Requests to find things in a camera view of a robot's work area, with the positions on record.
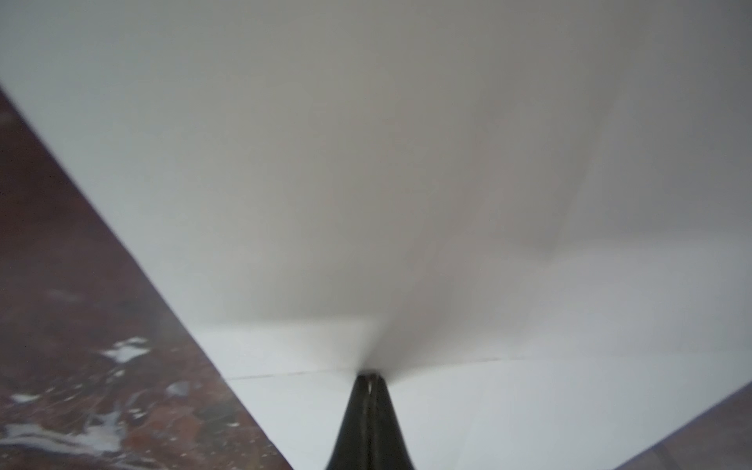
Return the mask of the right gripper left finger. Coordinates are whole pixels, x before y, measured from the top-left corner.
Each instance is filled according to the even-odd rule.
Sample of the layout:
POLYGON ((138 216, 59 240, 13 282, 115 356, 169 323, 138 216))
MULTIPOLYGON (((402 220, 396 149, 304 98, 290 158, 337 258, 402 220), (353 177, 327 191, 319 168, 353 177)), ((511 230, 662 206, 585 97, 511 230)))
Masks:
POLYGON ((364 470, 369 467, 369 381, 360 374, 354 385, 337 435, 328 470, 364 470))

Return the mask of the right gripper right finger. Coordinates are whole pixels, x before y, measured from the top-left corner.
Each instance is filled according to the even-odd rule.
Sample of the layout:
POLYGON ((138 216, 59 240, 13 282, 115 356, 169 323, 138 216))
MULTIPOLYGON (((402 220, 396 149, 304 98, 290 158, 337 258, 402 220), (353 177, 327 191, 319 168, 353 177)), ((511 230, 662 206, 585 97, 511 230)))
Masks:
POLYGON ((413 470, 397 413, 386 380, 377 373, 368 376, 368 457, 375 470, 413 470))

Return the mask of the cream paper sheet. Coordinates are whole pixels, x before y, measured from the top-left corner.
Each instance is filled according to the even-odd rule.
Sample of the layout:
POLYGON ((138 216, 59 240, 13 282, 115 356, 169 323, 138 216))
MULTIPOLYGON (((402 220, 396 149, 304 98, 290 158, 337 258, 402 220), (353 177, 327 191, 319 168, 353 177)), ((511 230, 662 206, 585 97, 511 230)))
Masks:
POLYGON ((276 448, 605 469, 751 379, 747 1, 5 1, 1 85, 276 448))

